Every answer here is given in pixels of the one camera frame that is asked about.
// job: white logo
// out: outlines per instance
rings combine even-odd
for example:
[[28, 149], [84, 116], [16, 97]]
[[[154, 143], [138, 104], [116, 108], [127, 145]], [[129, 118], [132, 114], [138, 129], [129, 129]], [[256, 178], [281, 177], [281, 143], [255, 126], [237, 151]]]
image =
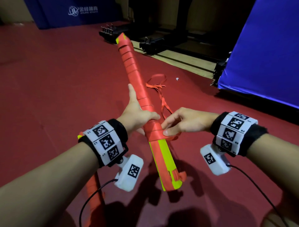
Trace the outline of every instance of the white logo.
[[69, 9], [70, 16], [78, 16], [80, 14], [87, 14], [87, 13], [98, 13], [97, 6], [85, 6], [85, 7], [74, 7], [70, 6]]
[[79, 15], [79, 8], [76, 8], [74, 6], [70, 6], [68, 11], [69, 11], [68, 14], [70, 16], [78, 16]]

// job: red floor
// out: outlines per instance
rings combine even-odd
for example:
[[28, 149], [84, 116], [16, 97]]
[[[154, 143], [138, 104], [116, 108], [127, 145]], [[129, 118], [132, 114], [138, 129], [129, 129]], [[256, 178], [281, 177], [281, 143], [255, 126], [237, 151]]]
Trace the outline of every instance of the red floor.
[[[78, 132], [124, 110], [129, 100], [125, 68], [117, 47], [105, 43], [99, 29], [100, 25], [45, 31], [34, 24], [0, 27], [0, 185], [61, 154], [76, 144]], [[238, 111], [258, 119], [273, 135], [299, 145], [298, 126], [214, 97], [218, 90], [209, 86], [207, 78], [136, 56], [145, 80], [156, 73], [167, 75], [163, 95], [173, 110], [184, 106], [217, 113]], [[157, 93], [149, 93], [159, 110]], [[179, 192], [160, 195], [161, 183], [155, 166], [150, 166], [150, 147], [145, 137], [133, 134], [128, 147], [143, 158], [144, 168], [132, 192], [112, 184], [103, 189], [111, 216], [117, 219], [119, 209], [142, 227], [259, 226], [270, 205], [237, 170], [218, 177], [210, 172], [199, 150], [211, 141], [212, 135], [202, 132], [185, 133], [171, 142], [178, 167], [188, 178]], [[279, 203], [282, 191], [261, 170], [246, 158], [229, 159], [274, 204]], [[100, 182], [114, 178], [117, 171], [117, 166], [100, 169]], [[67, 209], [76, 225], [85, 199], [83, 189]]]

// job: wooden floor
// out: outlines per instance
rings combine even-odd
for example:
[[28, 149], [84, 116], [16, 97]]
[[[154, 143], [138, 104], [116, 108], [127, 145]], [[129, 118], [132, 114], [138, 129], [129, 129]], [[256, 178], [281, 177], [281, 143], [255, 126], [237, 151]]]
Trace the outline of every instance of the wooden floor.
[[[139, 42], [132, 41], [135, 51], [144, 53], [141, 48], [139, 48]], [[181, 69], [188, 70], [197, 75], [213, 78], [213, 71], [216, 63], [202, 60], [196, 57], [180, 54], [174, 51], [165, 50], [159, 54], [152, 56], [155, 59], [166, 62], [170, 65], [179, 67]]]

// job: black machine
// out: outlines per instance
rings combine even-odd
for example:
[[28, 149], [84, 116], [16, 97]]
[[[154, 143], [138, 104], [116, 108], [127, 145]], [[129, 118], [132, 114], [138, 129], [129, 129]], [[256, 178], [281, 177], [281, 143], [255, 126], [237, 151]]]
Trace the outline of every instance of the black machine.
[[130, 7], [134, 13], [134, 21], [116, 27], [107, 25], [102, 27], [99, 34], [107, 42], [116, 43], [115, 39], [124, 32], [131, 40], [140, 42], [139, 47], [148, 55], [171, 50], [215, 63], [226, 60], [239, 34], [235, 40], [231, 40], [223, 33], [219, 35], [217, 32], [189, 32], [186, 25], [191, 3], [192, 0], [179, 1], [176, 28], [172, 30], [149, 22], [150, 8], [147, 1], [128, 0], [128, 17], [130, 19]]

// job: qr-like code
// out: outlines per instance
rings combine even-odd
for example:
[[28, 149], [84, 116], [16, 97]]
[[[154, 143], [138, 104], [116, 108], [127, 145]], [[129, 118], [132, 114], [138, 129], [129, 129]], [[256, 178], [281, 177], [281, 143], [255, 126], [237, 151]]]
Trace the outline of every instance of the qr-like code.
[[215, 158], [213, 157], [213, 155], [211, 153], [208, 153], [207, 155], [205, 155], [204, 158], [209, 165], [216, 162]]
[[240, 113], [235, 114], [234, 116], [238, 117], [238, 118], [242, 118], [243, 120], [247, 120], [249, 117]]
[[108, 132], [108, 130], [105, 128], [104, 125], [100, 125], [99, 127], [96, 127], [95, 129], [93, 129], [93, 132], [100, 137], [101, 135], [104, 135]]
[[103, 146], [103, 148], [106, 150], [114, 144], [114, 141], [111, 138], [110, 134], [108, 134], [100, 139], [100, 143]]
[[108, 156], [110, 158], [110, 161], [112, 161], [115, 157], [117, 157], [119, 155], [117, 146], [114, 146], [109, 151], [107, 151], [107, 154], [108, 154]]
[[243, 125], [243, 123], [244, 123], [244, 121], [233, 117], [231, 119], [231, 121], [227, 124], [227, 126], [230, 126], [235, 129], [240, 129], [240, 127]]
[[229, 128], [225, 128], [222, 137], [224, 137], [224, 138], [226, 138], [226, 139], [228, 139], [230, 141], [234, 141], [236, 134], [237, 134], [236, 131], [231, 130]]
[[229, 141], [226, 141], [224, 139], [221, 139], [221, 147], [225, 148], [228, 151], [231, 151], [232, 143]]
[[136, 178], [138, 173], [139, 173], [139, 170], [140, 170], [140, 168], [138, 166], [132, 164], [130, 169], [129, 169], [128, 175], [130, 175], [131, 177]]

